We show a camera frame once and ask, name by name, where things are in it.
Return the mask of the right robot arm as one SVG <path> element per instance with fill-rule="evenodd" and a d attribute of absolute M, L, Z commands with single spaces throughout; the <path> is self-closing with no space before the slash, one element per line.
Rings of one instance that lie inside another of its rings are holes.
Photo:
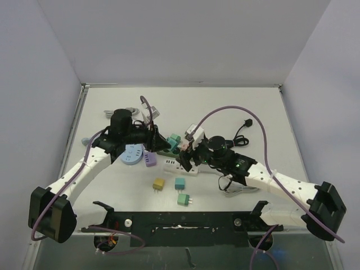
<path fill-rule="evenodd" d="M 297 205 L 294 215 L 272 216 L 264 210 L 253 213 L 250 222 L 257 230 L 263 230 L 268 225 L 283 225 L 289 221 L 306 227 L 319 239 L 342 241 L 337 231 L 347 208 L 331 183 L 303 182 L 270 170 L 262 163 L 228 148 L 226 140 L 221 136 L 191 142 L 176 160 L 187 172 L 194 166 L 207 164 L 228 177 L 231 182 L 267 191 Z"/>

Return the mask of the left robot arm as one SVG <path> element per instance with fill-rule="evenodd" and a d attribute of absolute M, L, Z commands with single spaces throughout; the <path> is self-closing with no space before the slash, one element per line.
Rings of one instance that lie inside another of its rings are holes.
<path fill-rule="evenodd" d="M 65 242 L 74 231 L 96 225 L 102 231 L 114 226 L 115 218 L 104 209 L 76 210 L 74 204 L 85 188 L 125 151 L 128 145 L 143 145 L 149 152 L 168 149 L 170 144 L 159 133 L 154 119 L 159 113 L 150 111 L 136 124 L 132 113 L 117 109 L 110 124 L 90 140 L 84 157 L 67 173 L 47 188 L 37 187 L 30 196 L 28 226 L 31 239 L 36 233 L 58 243 Z"/>

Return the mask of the pink charger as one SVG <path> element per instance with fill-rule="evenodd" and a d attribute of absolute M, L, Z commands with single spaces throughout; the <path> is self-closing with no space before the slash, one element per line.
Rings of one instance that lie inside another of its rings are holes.
<path fill-rule="evenodd" d="M 181 150 L 183 151 L 183 150 L 186 150 L 188 148 L 188 144 L 187 143 L 183 143 L 182 145 L 181 145 Z"/>

